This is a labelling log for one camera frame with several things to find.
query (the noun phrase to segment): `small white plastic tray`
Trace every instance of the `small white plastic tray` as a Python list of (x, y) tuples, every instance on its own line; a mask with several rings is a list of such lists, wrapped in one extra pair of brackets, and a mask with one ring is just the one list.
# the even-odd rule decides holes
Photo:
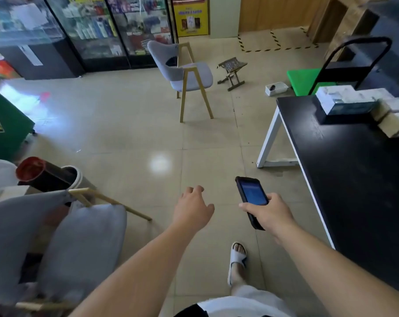
[[(276, 88), (274, 90), (270, 91), (271, 86), (274, 85)], [(283, 93), (286, 92), (289, 89), (289, 87), (283, 83), (283, 82), (276, 82), (272, 83), (270, 85), (266, 85), (265, 87), (265, 93), (271, 97), (272, 95), (276, 95), (278, 93)]]

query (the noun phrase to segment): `hand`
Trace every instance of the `hand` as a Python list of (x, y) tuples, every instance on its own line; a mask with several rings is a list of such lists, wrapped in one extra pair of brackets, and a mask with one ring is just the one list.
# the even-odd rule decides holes
[(244, 202), (239, 204), (239, 207), (254, 215), (261, 226), (277, 238), (281, 229), (292, 224), (296, 225), (296, 222), (289, 207), (279, 194), (267, 194), (267, 198), (270, 202), (265, 206)]
[(214, 213), (214, 205), (205, 205), (202, 198), (204, 188), (186, 187), (185, 192), (179, 198), (173, 213), (173, 223), (180, 223), (196, 233), (204, 228)]

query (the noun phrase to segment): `chair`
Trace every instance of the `chair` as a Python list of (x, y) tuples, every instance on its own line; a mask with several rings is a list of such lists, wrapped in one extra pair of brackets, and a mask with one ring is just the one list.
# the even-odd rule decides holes
[[(368, 66), (353, 67), (340, 66), (328, 68), (331, 60), (336, 53), (344, 47), (352, 44), (371, 44), (386, 43), (381, 54)], [(287, 76), (292, 84), (293, 90), (297, 96), (312, 95), (319, 87), (336, 85), (338, 82), (356, 82), (354, 88), (357, 89), (375, 65), (390, 50), (392, 40), (388, 37), (353, 37), (353, 39), (342, 43), (329, 56), (321, 69), (303, 69), (287, 71)]]
[[(181, 115), (180, 122), (183, 122), (183, 111), (185, 109), (186, 91), (201, 90), (202, 97), (204, 98), (205, 105), (207, 106), (208, 114), (211, 119), (214, 119), (213, 112), (211, 112), (208, 103), (207, 94), (205, 90), (213, 85), (213, 74), (205, 62), (194, 62), (192, 49), (187, 43), (180, 44), (162, 44), (157, 41), (148, 42), (148, 50), (153, 56), (157, 67), (160, 69), (161, 74), (170, 81), (174, 90), (176, 90), (176, 98), (179, 99), (179, 93), (182, 93)], [(187, 47), (191, 62), (187, 65), (179, 67), (179, 59), (181, 58), (182, 48)], [(178, 66), (170, 67), (166, 62), (173, 57), (178, 58)]]
[[(91, 193), (109, 204), (92, 205)], [(50, 211), (75, 199), (42, 258), (35, 300), (25, 300), (20, 271), (38, 228)], [(0, 305), (30, 311), (73, 309), (115, 269), (126, 230), (126, 212), (151, 220), (89, 188), (46, 192), (0, 202)]]

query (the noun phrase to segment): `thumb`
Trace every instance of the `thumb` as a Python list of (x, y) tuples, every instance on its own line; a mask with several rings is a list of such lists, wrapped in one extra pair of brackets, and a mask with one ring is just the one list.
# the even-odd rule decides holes
[(257, 213), (260, 211), (261, 206), (250, 204), (249, 202), (244, 202), (239, 204), (239, 208), (243, 211), (249, 212), (256, 217)]

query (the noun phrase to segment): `black tabletop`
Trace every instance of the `black tabletop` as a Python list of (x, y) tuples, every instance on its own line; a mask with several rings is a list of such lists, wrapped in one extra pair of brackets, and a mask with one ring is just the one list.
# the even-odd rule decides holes
[(399, 138), (320, 124), (315, 97), (277, 100), (336, 250), (399, 290)]

